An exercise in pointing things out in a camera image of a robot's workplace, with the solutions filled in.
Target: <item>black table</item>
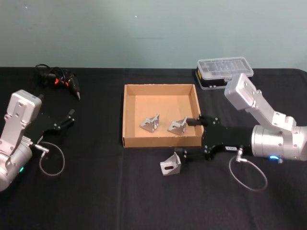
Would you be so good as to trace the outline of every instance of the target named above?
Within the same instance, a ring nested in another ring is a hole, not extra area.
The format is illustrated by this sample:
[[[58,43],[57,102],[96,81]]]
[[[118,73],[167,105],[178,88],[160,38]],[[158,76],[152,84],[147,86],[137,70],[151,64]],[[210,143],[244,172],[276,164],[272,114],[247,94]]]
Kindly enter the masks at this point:
[[[13,184],[0,193],[1,230],[288,230],[307,228],[306,163],[275,164],[250,158],[267,175],[268,188],[253,193],[228,171],[233,156],[196,161],[179,175],[163,177],[160,161],[171,148],[123,149],[122,101],[128,83],[195,83],[201,112],[219,116],[227,126],[253,127],[250,114],[237,111],[224,91],[202,91],[191,69],[73,69],[81,85],[78,102],[66,90],[35,88],[45,99],[41,111],[57,119],[76,110],[75,125],[54,138],[66,168],[57,178],[44,176],[34,154]],[[272,107],[307,125],[307,73],[297,69],[255,69],[253,82]],[[11,93],[28,90],[31,68],[0,69],[0,115]],[[261,177],[236,167],[253,186]]]

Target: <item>open cardboard tray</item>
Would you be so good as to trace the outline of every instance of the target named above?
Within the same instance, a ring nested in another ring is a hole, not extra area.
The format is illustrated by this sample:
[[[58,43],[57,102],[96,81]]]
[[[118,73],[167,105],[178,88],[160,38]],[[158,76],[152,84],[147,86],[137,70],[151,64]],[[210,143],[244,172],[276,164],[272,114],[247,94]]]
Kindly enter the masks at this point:
[[[153,132],[140,127],[146,119],[160,115]],[[125,85],[123,108],[124,147],[201,146],[202,126],[186,126],[182,136],[168,132],[172,121],[185,116],[197,118],[201,113],[195,85],[145,84]]]

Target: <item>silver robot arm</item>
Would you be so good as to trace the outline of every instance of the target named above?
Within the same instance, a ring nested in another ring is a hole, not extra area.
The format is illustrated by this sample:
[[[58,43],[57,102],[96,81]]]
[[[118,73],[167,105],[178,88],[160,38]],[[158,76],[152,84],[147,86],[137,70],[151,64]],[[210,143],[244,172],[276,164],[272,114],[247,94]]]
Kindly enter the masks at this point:
[[[42,101],[38,97],[24,90],[11,96],[0,138],[0,191],[10,185],[20,169],[30,160],[31,146],[49,152],[24,136],[25,129],[37,117],[41,104]]]
[[[293,117],[274,111],[245,74],[232,78],[224,94],[237,110],[244,109],[260,123],[251,138],[255,157],[307,160],[307,126],[296,126]]]

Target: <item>clear plastic organizer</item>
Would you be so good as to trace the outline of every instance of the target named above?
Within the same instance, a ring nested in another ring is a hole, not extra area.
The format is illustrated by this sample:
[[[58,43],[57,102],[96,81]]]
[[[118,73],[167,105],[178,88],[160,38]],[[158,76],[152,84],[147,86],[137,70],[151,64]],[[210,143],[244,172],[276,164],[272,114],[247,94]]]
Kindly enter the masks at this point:
[[[225,88],[234,76],[244,73],[254,75],[253,69],[244,57],[225,57],[198,60],[196,76],[203,90]]]

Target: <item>silver angle bracket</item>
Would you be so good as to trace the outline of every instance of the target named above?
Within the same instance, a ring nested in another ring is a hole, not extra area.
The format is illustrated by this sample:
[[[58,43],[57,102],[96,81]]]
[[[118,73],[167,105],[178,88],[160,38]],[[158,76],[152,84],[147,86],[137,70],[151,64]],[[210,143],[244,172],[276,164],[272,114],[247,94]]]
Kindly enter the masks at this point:
[[[172,121],[168,128],[168,132],[175,133],[177,135],[182,135],[187,126],[187,117],[179,121]]]
[[[152,118],[146,118],[141,124],[140,127],[153,133],[159,126],[159,114]]]
[[[169,176],[180,173],[181,161],[176,152],[166,161],[160,162],[163,176]]]

